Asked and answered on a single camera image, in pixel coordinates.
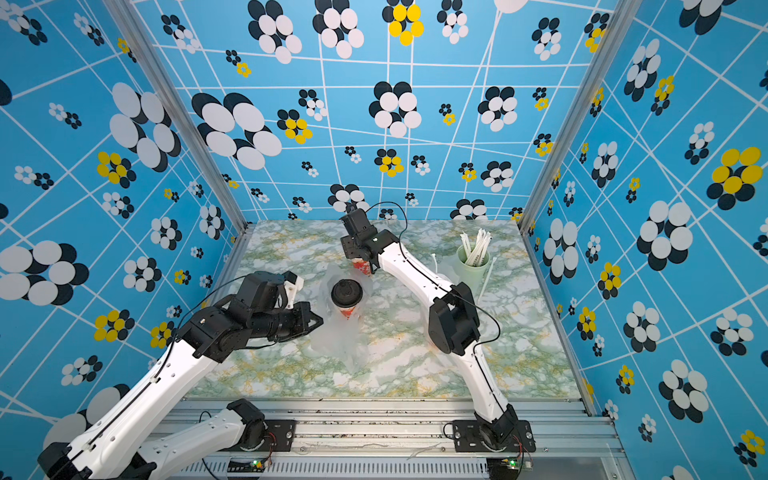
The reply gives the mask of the red cup black lid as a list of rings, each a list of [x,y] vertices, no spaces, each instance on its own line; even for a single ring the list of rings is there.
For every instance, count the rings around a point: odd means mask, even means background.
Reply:
[[[362,285],[354,279],[341,279],[331,288],[330,298],[344,319],[349,319],[363,300]]]
[[[369,261],[361,258],[355,258],[352,260],[353,267],[360,271],[362,274],[370,276],[372,274],[372,267]]]

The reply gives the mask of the translucent plastic carrier bag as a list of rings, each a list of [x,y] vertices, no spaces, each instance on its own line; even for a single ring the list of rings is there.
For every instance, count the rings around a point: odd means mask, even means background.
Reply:
[[[442,353],[462,356],[468,335],[472,333],[464,301],[446,277],[431,271],[426,274],[427,285],[435,288],[435,292],[427,296],[431,301],[427,311],[428,337]]]

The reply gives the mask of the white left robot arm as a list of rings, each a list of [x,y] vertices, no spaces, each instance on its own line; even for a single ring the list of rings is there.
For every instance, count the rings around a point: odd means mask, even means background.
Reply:
[[[249,341],[274,346],[322,325],[309,302],[295,299],[304,283],[295,273],[257,271],[238,280],[236,293],[180,326],[152,369],[100,419],[71,441],[44,448],[38,464],[47,478],[165,479],[219,450],[274,448],[264,414],[246,399],[171,436],[149,438],[201,379]]]

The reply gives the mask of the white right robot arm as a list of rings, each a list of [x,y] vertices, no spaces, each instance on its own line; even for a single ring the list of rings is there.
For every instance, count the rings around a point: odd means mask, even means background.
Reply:
[[[521,420],[495,382],[480,339],[481,311],[465,283],[453,284],[413,256],[399,236],[371,224],[367,212],[355,209],[341,217],[347,235],[341,238],[345,256],[361,259],[373,271],[399,280],[427,311],[427,335],[453,363],[469,389],[479,435],[492,451],[517,447],[536,450],[530,424]]]

